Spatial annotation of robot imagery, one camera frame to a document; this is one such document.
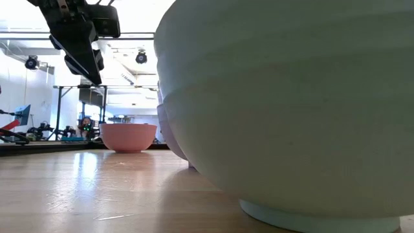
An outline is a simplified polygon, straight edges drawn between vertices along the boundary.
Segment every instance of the bowl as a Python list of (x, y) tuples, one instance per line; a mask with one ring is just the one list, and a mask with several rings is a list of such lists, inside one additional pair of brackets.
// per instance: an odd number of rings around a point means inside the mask
[(187, 160), (187, 157), (185, 156), (184, 152), (182, 152), (178, 142), (175, 140), (174, 134), (169, 126), (167, 113), (164, 109), (164, 104), (160, 104), (157, 107), (157, 111), (158, 119), (160, 120), (161, 133), (165, 141), (167, 142), (168, 147), (178, 157)]
[(139, 153), (153, 143), (157, 127), (149, 124), (100, 124), (105, 146), (117, 153)]
[(414, 213), (413, 9), (175, 1), (155, 49), (180, 148), (259, 220), (298, 232), (394, 231)]

